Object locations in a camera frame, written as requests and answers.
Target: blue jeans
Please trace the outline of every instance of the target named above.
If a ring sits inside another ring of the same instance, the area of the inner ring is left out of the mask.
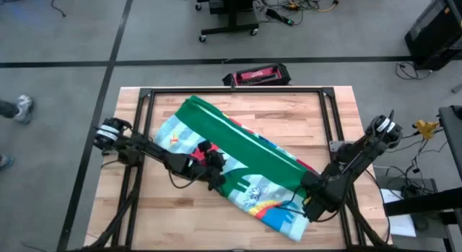
[[[13,118],[18,112],[19,110],[17,109],[16,104],[0,100],[0,116]]]

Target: wooden tabletop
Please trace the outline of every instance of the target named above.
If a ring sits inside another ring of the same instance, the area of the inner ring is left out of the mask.
[[[357,140],[363,135],[363,128],[353,89],[350,86],[334,87],[334,89],[345,139]],[[138,87],[121,88],[114,116],[133,123],[138,94]],[[328,147],[317,94],[196,95],[286,149],[318,172],[328,164]],[[191,94],[156,94],[150,136],[155,136],[162,123],[174,114],[189,96]],[[327,104],[332,132],[335,134],[330,103]],[[105,162],[114,159],[108,157]],[[372,166],[368,170],[373,174]],[[123,171],[124,166],[117,163],[101,170],[85,245],[92,243],[95,237],[101,234],[116,213]],[[179,178],[175,180],[178,185],[186,183]],[[362,174],[354,184],[361,213],[379,236],[384,238],[387,220],[377,186],[367,174]],[[328,213],[325,213],[321,219],[327,216]],[[124,220],[121,242],[125,237],[128,217]],[[351,216],[349,222],[356,240]],[[162,164],[149,158],[145,162],[132,249],[344,247],[339,216],[327,222],[309,224],[302,240],[294,242],[238,209],[218,193],[207,191],[205,183],[195,183],[181,190],[173,188]]]

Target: gray floor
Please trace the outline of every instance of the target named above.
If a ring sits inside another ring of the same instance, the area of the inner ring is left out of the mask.
[[[306,12],[303,25],[294,29],[263,24],[256,37],[210,36],[202,45],[196,38],[199,28],[213,26],[206,7],[198,13],[191,1],[135,0],[118,59],[406,55],[403,34],[428,1],[341,0],[339,8],[326,15]],[[0,6],[0,61],[107,61],[125,0],[56,3],[68,14],[66,19],[49,8],[49,0]],[[376,30],[379,24],[382,30]],[[269,47],[277,42],[280,45]],[[120,87],[221,85],[225,74],[254,66],[116,67],[102,118],[112,115]],[[352,85],[363,124],[394,108],[395,120],[406,133],[417,119],[435,120],[440,106],[462,101],[462,93],[450,93],[462,82],[460,61],[423,81],[399,79],[391,62],[287,67],[295,85]],[[47,251],[56,247],[104,72],[103,67],[0,69],[2,99],[26,93],[37,101],[29,126],[0,119],[0,151],[17,158],[13,168],[0,173],[3,251],[29,251],[20,242]],[[439,134],[428,146],[434,149],[444,142]],[[415,152],[389,154],[375,165],[405,168]],[[94,152],[71,237],[73,248],[86,235],[100,163]],[[427,155],[420,166],[440,190],[462,186],[447,148]],[[453,234],[455,241],[462,240],[460,233]],[[440,240],[394,240],[400,247],[443,249]]]

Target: colorful towel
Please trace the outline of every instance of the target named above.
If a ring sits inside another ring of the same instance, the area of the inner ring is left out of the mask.
[[[212,142],[226,159],[222,195],[233,204],[289,238],[300,241],[308,220],[301,214],[304,191],[294,191],[310,166],[242,126],[213,105],[192,96],[167,119],[154,142],[174,153],[204,157],[197,145]]]

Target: person's foot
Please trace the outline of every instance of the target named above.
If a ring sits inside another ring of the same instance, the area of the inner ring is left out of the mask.
[[[20,123],[28,124],[32,117],[31,113],[34,106],[32,98],[26,95],[20,95],[17,98],[16,105],[18,113],[13,117],[13,119]]]
[[[6,169],[12,166],[13,163],[14,163],[14,157],[0,155],[0,170]]]

